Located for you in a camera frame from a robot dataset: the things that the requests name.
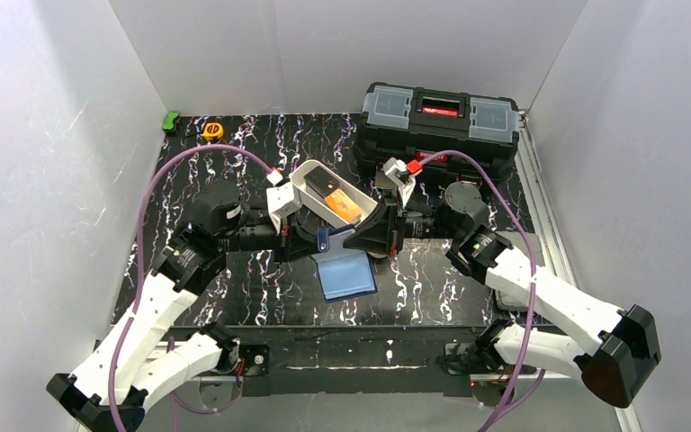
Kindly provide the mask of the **white oblong plastic tray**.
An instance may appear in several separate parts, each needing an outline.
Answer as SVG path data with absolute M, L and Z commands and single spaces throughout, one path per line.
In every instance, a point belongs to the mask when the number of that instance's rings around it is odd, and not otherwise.
M 307 160 L 290 175 L 301 203 L 335 228 L 357 226 L 377 202 L 317 160 Z

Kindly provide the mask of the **blue leather card holder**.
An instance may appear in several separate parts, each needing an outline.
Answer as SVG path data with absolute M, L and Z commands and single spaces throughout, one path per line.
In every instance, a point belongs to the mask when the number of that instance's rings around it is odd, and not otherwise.
M 321 291 L 326 302 L 337 302 L 377 293 L 377 284 L 367 253 L 345 246 L 355 233 L 353 225 L 320 228 L 316 234 L 316 263 Z

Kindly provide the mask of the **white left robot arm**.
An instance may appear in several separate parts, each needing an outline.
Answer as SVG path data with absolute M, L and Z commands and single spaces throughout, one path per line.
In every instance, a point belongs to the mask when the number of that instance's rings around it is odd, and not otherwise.
M 265 202 L 241 202 L 231 182 L 208 185 L 193 200 L 190 219 L 141 279 L 138 297 L 94 352 L 71 373 L 57 373 L 48 393 L 89 431 L 134 431 L 147 411 L 191 378 L 213 371 L 242 382 L 264 362 L 260 346 L 245 350 L 218 323 L 203 326 L 156 360 L 149 357 L 175 320 L 227 267 L 235 251 L 272 249 L 291 261 L 316 248 L 294 214 L 301 189 L 291 182 L 266 190 Z

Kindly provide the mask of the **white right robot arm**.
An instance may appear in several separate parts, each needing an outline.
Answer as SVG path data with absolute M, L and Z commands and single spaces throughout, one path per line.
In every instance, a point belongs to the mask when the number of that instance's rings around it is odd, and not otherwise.
M 404 238 L 450 240 L 445 255 L 461 274 L 532 305 L 561 330 L 527 330 L 499 319 L 476 340 L 476 360 L 515 365 L 526 341 L 526 365 L 577 378 L 603 402 L 629 407 L 662 359 L 653 315 L 639 304 L 625 310 L 565 282 L 491 229 L 488 217 L 488 205 L 470 182 L 447 186 L 431 216 L 405 211 L 389 192 L 344 246 L 393 255 Z

